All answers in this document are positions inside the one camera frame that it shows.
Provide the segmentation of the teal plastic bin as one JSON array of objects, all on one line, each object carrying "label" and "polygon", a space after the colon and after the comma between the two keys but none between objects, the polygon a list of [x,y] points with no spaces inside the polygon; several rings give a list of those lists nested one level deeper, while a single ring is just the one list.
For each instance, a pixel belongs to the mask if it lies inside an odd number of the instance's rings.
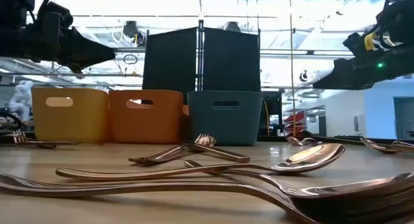
[{"label": "teal plastic bin", "polygon": [[221,146],[256,143],[263,95],[251,91],[187,93],[191,136],[213,136]]}]

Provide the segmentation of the black folding partition screen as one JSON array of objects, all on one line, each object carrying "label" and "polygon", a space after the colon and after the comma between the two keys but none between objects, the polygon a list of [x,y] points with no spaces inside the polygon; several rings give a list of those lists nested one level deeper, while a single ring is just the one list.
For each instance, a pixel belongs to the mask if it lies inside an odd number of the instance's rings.
[{"label": "black folding partition screen", "polygon": [[[196,27],[148,37],[143,89],[187,93],[195,89]],[[259,92],[258,36],[205,27],[202,53],[202,88],[208,91]]]}]

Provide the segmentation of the orange plastic bin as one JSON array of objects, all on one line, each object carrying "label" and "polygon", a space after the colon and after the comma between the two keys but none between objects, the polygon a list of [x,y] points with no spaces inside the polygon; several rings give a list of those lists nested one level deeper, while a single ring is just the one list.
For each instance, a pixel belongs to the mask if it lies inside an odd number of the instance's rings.
[{"label": "orange plastic bin", "polygon": [[115,142],[180,142],[182,93],[168,90],[110,91],[109,105]]}]

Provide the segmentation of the red cart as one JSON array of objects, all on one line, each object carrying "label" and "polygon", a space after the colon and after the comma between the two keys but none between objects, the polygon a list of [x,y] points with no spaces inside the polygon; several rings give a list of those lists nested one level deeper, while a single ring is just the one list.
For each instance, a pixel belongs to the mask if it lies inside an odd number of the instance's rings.
[{"label": "red cart", "polygon": [[306,112],[304,110],[291,113],[283,121],[285,125],[285,133],[292,135],[293,133],[299,134],[306,129]]}]

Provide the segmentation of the yellow plastic bin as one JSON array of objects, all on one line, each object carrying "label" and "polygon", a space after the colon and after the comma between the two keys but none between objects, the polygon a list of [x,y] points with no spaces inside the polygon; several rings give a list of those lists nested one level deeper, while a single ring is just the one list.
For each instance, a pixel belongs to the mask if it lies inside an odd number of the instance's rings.
[{"label": "yellow plastic bin", "polygon": [[109,95],[105,91],[35,87],[32,112],[39,140],[92,143],[111,138]]}]

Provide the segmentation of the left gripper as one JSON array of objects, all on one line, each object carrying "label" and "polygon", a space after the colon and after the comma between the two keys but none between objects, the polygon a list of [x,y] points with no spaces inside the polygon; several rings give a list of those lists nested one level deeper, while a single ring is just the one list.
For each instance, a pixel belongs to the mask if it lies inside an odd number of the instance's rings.
[{"label": "left gripper", "polygon": [[35,22],[40,43],[35,52],[40,55],[32,61],[55,61],[81,74],[86,67],[115,59],[113,48],[85,38],[75,27],[70,30],[72,22],[69,9],[55,2],[42,3]]}]

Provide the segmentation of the white robot figure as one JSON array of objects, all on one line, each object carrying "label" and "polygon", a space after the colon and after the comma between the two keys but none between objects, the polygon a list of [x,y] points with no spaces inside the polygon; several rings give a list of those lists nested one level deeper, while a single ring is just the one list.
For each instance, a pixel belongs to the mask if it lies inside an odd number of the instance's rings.
[{"label": "white robot figure", "polygon": [[32,92],[31,88],[34,83],[30,80],[20,81],[14,88],[14,95],[9,101],[9,110],[16,112],[19,119],[28,121],[30,109],[32,108]]}]

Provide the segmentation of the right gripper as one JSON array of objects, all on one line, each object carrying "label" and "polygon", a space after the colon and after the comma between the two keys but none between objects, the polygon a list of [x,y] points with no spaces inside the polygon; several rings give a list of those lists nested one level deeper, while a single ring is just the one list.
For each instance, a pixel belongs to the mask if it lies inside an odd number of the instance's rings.
[{"label": "right gripper", "polygon": [[353,33],[343,42],[351,60],[334,60],[333,70],[312,84],[316,89],[363,90],[374,83],[414,73],[414,45],[392,46],[377,33],[374,50],[366,51],[364,37]]}]

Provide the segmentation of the rose gold knife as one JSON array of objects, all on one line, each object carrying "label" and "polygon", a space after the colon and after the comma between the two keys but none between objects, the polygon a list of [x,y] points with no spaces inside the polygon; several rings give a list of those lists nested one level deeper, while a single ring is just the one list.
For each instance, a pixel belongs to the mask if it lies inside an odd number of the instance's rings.
[{"label": "rose gold knife", "polygon": [[216,154],[220,157],[224,157],[224,158],[226,158],[228,160],[231,160],[231,161],[250,162],[250,157],[249,156],[241,155],[239,153],[235,153],[235,152],[232,152],[232,151],[223,150],[223,149],[216,148],[216,147],[200,145],[200,144],[194,144],[193,147],[197,148],[198,150],[203,150],[203,151],[207,151],[207,152]]}]

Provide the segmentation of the black device behind table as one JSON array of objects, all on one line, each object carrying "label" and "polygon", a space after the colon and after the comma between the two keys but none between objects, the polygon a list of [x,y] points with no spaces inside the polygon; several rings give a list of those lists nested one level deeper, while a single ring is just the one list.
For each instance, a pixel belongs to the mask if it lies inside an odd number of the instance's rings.
[{"label": "black device behind table", "polygon": [[263,134],[277,136],[281,125],[281,92],[263,91],[261,126]]}]

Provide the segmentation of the grey horizontal metal bar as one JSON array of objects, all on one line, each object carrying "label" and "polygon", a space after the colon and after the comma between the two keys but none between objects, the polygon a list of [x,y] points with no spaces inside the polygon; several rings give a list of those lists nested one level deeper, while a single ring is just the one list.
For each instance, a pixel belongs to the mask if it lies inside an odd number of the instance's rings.
[{"label": "grey horizontal metal bar", "polygon": [[[145,47],[139,48],[132,48],[132,47],[120,47],[120,48],[113,48],[115,52],[145,52]],[[260,49],[260,53],[280,53],[280,54],[288,54],[291,50],[287,49]],[[305,50],[292,50],[294,54],[306,54],[308,52],[313,52],[314,54],[345,54],[351,55],[352,52],[348,50],[316,50],[316,49],[305,49]]]}]

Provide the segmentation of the white wall unit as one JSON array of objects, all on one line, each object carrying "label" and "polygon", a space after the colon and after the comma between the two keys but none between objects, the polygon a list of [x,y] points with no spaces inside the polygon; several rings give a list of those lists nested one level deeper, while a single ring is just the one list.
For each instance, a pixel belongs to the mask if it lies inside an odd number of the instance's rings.
[{"label": "white wall unit", "polygon": [[356,135],[364,134],[364,115],[363,114],[358,113],[353,117],[353,126],[354,126],[354,132]]}]

